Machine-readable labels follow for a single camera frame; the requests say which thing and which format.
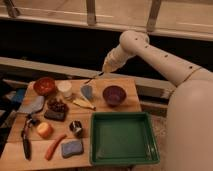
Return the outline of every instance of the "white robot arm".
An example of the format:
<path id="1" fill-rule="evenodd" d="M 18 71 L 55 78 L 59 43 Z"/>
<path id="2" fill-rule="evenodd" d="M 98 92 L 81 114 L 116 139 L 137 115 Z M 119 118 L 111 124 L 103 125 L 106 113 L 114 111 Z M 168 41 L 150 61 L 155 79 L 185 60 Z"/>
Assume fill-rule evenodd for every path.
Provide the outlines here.
<path id="1" fill-rule="evenodd" d="M 212 72 L 149 45 L 146 34 L 134 31 L 121 34 L 102 71 L 113 72 L 136 55 L 177 86 L 167 110 L 166 170 L 212 171 Z"/>

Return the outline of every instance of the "blue sponge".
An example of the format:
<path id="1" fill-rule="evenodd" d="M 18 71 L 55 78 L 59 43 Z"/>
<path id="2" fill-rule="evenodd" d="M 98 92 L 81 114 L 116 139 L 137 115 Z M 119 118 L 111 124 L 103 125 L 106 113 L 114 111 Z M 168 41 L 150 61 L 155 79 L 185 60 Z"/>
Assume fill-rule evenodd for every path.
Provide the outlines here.
<path id="1" fill-rule="evenodd" d="M 82 154 L 84 152 L 82 140 L 70 141 L 68 143 L 61 144 L 61 152 L 63 158 Z"/>

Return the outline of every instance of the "carrot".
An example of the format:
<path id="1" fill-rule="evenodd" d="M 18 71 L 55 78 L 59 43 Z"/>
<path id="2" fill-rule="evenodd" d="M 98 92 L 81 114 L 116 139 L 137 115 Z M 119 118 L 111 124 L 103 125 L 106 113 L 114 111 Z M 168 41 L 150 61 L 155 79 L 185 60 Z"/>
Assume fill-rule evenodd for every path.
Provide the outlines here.
<path id="1" fill-rule="evenodd" d="M 53 156 L 53 153 L 55 152 L 56 147 L 58 146 L 58 144 L 60 143 L 61 140 L 63 140 L 64 138 L 66 138 L 66 134 L 62 134 L 60 135 L 58 138 L 56 138 L 54 140 L 54 142 L 49 146 L 49 148 L 46 151 L 45 154 L 45 159 L 50 160 Z"/>

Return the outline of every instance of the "small metal container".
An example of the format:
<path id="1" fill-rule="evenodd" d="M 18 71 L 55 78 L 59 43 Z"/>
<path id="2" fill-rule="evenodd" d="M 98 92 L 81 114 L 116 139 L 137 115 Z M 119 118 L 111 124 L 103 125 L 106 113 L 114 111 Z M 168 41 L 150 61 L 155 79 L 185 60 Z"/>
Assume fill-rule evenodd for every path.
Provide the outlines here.
<path id="1" fill-rule="evenodd" d="M 75 137 L 77 137 L 77 138 L 81 138 L 82 137 L 83 128 L 82 128 L 82 125 L 81 125 L 80 121 L 72 121 L 70 123 L 69 127 L 70 127 L 70 130 L 75 135 Z"/>

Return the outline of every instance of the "green tray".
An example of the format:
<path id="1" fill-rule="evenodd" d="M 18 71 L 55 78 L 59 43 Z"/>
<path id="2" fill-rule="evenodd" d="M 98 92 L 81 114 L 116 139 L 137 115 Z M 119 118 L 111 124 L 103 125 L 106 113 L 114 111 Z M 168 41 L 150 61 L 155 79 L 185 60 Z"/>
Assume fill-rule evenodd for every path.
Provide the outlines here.
<path id="1" fill-rule="evenodd" d="M 90 134 L 92 165 L 133 165 L 159 162 L 148 113 L 93 113 Z"/>

